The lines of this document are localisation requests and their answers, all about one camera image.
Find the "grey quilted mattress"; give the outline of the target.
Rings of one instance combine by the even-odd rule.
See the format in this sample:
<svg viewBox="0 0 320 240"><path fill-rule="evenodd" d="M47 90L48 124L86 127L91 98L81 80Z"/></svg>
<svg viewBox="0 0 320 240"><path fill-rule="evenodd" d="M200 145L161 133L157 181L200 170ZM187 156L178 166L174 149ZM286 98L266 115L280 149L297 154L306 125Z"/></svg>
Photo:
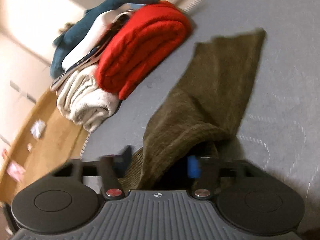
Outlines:
<svg viewBox="0 0 320 240"><path fill-rule="evenodd" d="M228 158L247 158L305 200L300 232L319 238L319 0L203 0L196 29L88 139L84 160L142 146L150 117L184 73L197 42L267 33L255 87Z"/></svg>

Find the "wooden bed frame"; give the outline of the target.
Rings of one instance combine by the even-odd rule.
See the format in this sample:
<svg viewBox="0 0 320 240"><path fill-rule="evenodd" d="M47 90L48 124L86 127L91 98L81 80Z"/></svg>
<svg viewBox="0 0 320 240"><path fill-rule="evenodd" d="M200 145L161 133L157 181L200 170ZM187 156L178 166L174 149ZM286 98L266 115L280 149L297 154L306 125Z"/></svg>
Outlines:
<svg viewBox="0 0 320 240"><path fill-rule="evenodd" d="M14 196L70 158L79 158L88 132L64 118L56 107L56 94L47 90L26 118L7 152L1 168L1 202L11 203ZM10 163L21 165L21 181L12 178Z"/></svg>

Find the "white pillow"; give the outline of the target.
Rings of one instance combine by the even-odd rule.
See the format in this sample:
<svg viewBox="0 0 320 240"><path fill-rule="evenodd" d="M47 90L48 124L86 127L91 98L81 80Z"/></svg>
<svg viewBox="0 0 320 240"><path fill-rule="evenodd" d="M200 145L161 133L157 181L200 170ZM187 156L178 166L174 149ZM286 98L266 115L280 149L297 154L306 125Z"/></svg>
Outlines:
<svg viewBox="0 0 320 240"><path fill-rule="evenodd" d="M94 21L86 36L63 59L62 68L68 70L80 59L86 56L104 37L113 22L121 15L131 13L133 10L109 10L100 14Z"/></svg>

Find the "red folded comforter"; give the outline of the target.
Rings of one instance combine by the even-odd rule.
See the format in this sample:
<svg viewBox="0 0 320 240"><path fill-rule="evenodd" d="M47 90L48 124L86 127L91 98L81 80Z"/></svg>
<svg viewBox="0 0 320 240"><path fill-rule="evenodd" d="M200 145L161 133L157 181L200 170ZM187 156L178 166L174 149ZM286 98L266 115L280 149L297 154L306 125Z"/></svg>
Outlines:
<svg viewBox="0 0 320 240"><path fill-rule="evenodd" d="M141 7L102 53L95 71L99 88L125 100L192 31L189 18L169 2Z"/></svg>

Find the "white folded blanket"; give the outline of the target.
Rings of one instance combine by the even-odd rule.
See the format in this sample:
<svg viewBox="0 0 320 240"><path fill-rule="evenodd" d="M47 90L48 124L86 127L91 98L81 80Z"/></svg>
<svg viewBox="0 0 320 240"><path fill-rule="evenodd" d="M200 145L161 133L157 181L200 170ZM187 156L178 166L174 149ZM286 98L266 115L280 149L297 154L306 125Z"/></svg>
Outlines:
<svg viewBox="0 0 320 240"><path fill-rule="evenodd" d="M94 77L98 65L74 72L57 98L57 109L66 119L89 133L111 117L120 104L116 94L104 91Z"/></svg>

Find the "teal shark plush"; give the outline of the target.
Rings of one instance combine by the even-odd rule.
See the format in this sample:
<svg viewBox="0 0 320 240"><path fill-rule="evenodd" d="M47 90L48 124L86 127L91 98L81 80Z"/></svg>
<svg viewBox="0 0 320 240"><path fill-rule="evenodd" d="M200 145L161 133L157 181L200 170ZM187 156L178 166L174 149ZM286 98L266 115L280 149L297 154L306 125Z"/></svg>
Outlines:
<svg viewBox="0 0 320 240"><path fill-rule="evenodd" d="M116 10L124 4L149 5L156 4L159 0L105 0L100 5L86 10L83 18L76 22L70 29L61 33L54 41L54 57L50 66L50 76L52 79L59 77L63 73L62 62L86 36L96 18L107 11Z"/></svg>

